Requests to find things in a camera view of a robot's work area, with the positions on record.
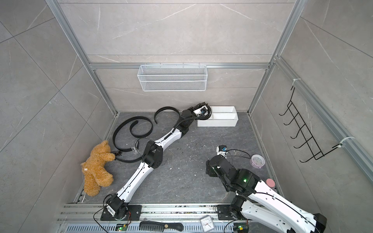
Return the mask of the long black leather belt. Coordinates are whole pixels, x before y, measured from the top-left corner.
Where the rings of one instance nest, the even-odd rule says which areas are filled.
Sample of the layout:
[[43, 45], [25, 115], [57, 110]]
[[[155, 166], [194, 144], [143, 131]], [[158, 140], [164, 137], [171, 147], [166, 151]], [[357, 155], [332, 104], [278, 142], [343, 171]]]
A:
[[211, 117], [212, 110], [207, 103], [203, 102], [193, 108], [193, 113], [196, 115], [197, 120], [207, 120]]

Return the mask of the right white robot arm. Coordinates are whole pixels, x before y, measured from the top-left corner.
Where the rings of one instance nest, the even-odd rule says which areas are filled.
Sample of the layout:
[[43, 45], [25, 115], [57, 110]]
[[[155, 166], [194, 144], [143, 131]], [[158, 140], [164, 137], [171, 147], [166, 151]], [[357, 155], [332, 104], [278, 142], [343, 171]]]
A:
[[235, 193], [229, 213], [235, 219], [259, 222], [278, 233], [323, 233], [327, 219], [309, 213], [276, 193], [265, 181], [247, 169], [236, 169], [226, 158], [225, 145], [206, 162], [206, 173], [218, 177], [227, 192]]

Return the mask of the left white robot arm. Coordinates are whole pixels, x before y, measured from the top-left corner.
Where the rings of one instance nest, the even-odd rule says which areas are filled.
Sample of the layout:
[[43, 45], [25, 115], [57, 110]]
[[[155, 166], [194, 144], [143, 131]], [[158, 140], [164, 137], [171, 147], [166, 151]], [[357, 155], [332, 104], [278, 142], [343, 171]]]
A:
[[166, 106], [158, 109], [154, 114], [156, 116], [165, 110], [175, 111], [179, 115], [179, 119], [173, 126], [170, 132], [168, 132], [162, 138], [152, 141], [149, 140], [146, 144], [145, 150], [139, 158], [133, 160], [125, 160], [120, 158], [123, 152], [130, 152], [139, 149], [139, 144], [135, 143], [132, 148], [119, 148], [115, 153], [116, 160], [123, 163], [135, 163], [140, 161], [140, 165], [136, 172], [132, 175], [129, 181], [114, 195], [112, 195], [107, 201], [104, 209], [115, 219], [123, 220], [129, 217], [129, 210], [127, 208], [130, 200], [135, 194], [138, 187], [142, 184], [145, 178], [156, 168], [158, 168], [163, 161], [163, 151], [175, 141], [181, 139], [189, 130], [189, 126], [196, 120], [207, 120], [212, 116], [211, 107], [203, 102], [199, 103], [194, 107], [190, 107], [181, 113], [174, 107]]

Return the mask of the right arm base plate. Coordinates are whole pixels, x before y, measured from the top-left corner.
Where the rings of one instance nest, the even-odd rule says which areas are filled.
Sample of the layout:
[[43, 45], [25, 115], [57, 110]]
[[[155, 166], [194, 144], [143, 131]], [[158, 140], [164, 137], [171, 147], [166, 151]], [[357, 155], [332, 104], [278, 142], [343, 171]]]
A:
[[234, 220], [230, 212], [230, 205], [217, 205], [216, 212], [218, 214], [218, 220]]

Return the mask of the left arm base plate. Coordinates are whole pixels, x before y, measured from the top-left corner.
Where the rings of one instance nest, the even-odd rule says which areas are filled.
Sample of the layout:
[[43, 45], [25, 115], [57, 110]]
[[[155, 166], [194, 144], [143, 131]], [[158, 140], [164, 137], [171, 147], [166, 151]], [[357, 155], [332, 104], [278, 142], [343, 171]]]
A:
[[141, 205], [128, 205], [119, 211], [118, 215], [112, 216], [108, 208], [105, 207], [100, 217], [101, 221], [127, 221], [140, 219], [142, 206]]

